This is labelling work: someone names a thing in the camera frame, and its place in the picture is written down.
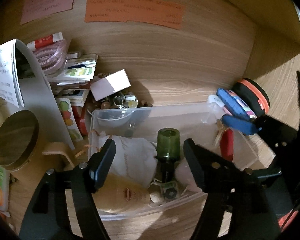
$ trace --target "pink sticky note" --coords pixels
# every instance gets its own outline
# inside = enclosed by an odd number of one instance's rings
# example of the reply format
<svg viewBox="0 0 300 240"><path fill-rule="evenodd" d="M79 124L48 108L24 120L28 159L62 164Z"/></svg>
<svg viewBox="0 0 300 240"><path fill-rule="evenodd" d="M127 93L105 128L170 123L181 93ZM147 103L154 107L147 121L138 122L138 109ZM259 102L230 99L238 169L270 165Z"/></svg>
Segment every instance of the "pink sticky note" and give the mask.
<svg viewBox="0 0 300 240"><path fill-rule="evenodd" d="M72 9L73 0L25 0L20 24Z"/></svg>

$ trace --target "card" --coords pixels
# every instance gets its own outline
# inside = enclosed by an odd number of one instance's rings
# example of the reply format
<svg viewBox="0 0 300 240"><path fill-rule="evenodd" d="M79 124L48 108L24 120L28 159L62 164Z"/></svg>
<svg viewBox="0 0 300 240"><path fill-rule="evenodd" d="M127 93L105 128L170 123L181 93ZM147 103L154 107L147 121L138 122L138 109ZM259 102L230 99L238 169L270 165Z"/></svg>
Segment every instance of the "card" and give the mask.
<svg viewBox="0 0 300 240"><path fill-rule="evenodd" d="M96 67L73 68L68 69L64 75L65 78L93 79Z"/></svg>
<svg viewBox="0 0 300 240"><path fill-rule="evenodd" d="M89 89L66 89L59 93L58 98L85 100L88 96L88 93Z"/></svg>
<svg viewBox="0 0 300 240"><path fill-rule="evenodd" d="M70 138L73 142L82 141L82 135L74 119L70 100L68 98L56 98L59 110L61 112L63 121L65 122Z"/></svg>

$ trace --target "screw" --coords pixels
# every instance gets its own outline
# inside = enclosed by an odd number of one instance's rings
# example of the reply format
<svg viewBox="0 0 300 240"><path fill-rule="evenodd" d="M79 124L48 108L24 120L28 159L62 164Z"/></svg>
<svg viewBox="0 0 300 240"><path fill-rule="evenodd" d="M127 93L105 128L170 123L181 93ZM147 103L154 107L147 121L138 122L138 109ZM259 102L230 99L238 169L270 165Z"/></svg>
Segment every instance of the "screw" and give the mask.
<svg viewBox="0 0 300 240"><path fill-rule="evenodd" d="M250 168L245 168L244 171L245 171L245 173L247 173L249 175L251 175L253 173L253 170Z"/></svg>
<svg viewBox="0 0 300 240"><path fill-rule="evenodd" d="M79 168L80 168L80 169L85 169L87 166L88 166L87 163L80 163L80 164L79 164Z"/></svg>
<svg viewBox="0 0 300 240"><path fill-rule="evenodd" d="M212 168L219 169L221 165L219 163L211 163Z"/></svg>
<svg viewBox="0 0 300 240"><path fill-rule="evenodd" d="M49 169L49 170L47 170L47 172L46 172L48 175L52 175L53 173L54 173L54 169Z"/></svg>

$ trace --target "wooden wall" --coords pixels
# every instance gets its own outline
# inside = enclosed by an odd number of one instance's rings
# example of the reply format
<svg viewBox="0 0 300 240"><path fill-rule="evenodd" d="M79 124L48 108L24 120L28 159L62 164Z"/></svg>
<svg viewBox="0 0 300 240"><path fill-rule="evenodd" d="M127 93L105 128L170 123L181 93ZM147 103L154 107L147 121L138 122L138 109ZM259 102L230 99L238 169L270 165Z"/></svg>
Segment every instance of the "wooden wall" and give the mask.
<svg viewBox="0 0 300 240"><path fill-rule="evenodd" d="M273 30L259 28L244 77L255 80L266 91L271 104L269 115L295 129L300 119L297 70L300 47ZM271 150L258 136L250 139L267 167L274 157Z"/></svg>
<svg viewBox="0 0 300 240"><path fill-rule="evenodd" d="M6 0L3 40L62 31L70 48L99 54L97 71L125 68L132 89L154 105L205 101L246 68L256 24L225 0L172 0L186 5L180 31L146 23L85 23L86 0L73 9L20 25L23 0Z"/></svg>
<svg viewBox="0 0 300 240"><path fill-rule="evenodd" d="M300 45L300 19L292 0L228 0L255 23Z"/></svg>

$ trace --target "fruit sticker sheet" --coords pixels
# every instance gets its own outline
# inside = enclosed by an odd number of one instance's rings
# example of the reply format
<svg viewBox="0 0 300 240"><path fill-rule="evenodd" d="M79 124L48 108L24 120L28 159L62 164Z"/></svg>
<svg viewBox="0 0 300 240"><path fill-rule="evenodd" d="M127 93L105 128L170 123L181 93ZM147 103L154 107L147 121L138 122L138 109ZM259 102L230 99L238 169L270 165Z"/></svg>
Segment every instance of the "fruit sticker sheet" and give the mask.
<svg viewBox="0 0 300 240"><path fill-rule="evenodd" d="M81 133L78 129L78 126L74 120L74 115L71 109L70 100L68 98L56 98L56 102L60 109L63 121L67 126L71 140L73 142L78 142L83 140Z"/></svg>
<svg viewBox="0 0 300 240"><path fill-rule="evenodd" d="M65 76L80 79L93 79L95 69L96 67L68 69Z"/></svg>

